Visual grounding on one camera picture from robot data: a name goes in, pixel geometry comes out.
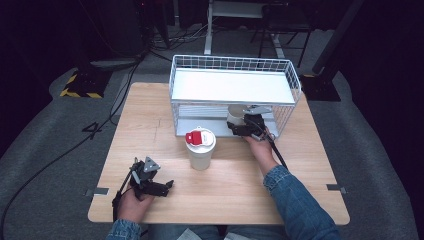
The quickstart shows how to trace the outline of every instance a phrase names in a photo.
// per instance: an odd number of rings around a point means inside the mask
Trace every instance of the paper cup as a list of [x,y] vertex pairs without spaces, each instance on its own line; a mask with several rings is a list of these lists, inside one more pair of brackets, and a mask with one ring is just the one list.
[[209,167],[216,137],[206,128],[197,127],[186,134],[186,146],[192,168],[202,171]]

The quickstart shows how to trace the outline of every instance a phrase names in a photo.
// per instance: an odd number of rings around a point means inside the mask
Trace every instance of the cup lid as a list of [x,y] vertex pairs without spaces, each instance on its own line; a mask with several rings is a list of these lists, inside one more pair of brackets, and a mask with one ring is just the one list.
[[186,133],[186,142],[192,146],[211,146],[215,142],[215,136],[211,131],[199,128]]

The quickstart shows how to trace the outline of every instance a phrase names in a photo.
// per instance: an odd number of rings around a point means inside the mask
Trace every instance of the wooden table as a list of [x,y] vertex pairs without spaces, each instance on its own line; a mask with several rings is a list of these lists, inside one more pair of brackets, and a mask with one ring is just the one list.
[[[347,224],[349,214],[340,191],[327,189],[336,180],[304,97],[276,145],[290,171],[336,224]],[[94,196],[88,213],[91,221],[112,221],[116,191],[134,157],[144,160],[146,156],[161,165],[155,182],[175,183],[168,197],[156,197],[145,223],[283,223],[243,139],[218,138],[210,167],[204,171],[190,167],[184,137],[174,134],[169,86],[161,83],[131,86],[98,183],[109,188],[109,194]]]

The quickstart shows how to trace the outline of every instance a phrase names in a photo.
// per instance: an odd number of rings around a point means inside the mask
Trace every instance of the white shelf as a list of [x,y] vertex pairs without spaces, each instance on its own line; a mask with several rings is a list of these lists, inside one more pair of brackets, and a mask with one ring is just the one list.
[[172,102],[294,106],[283,72],[177,68]]
[[213,16],[262,18],[263,3],[213,2]]

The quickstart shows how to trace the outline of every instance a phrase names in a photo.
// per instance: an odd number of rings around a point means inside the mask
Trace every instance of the denim sleeve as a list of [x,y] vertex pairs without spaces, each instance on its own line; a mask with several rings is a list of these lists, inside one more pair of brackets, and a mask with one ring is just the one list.
[[340,239],[333,219],[305,186],[283,166],[264,178],[290,239]]
[[113,223],[106,240],[139,240],[141,227],[137,223],[118,219]]

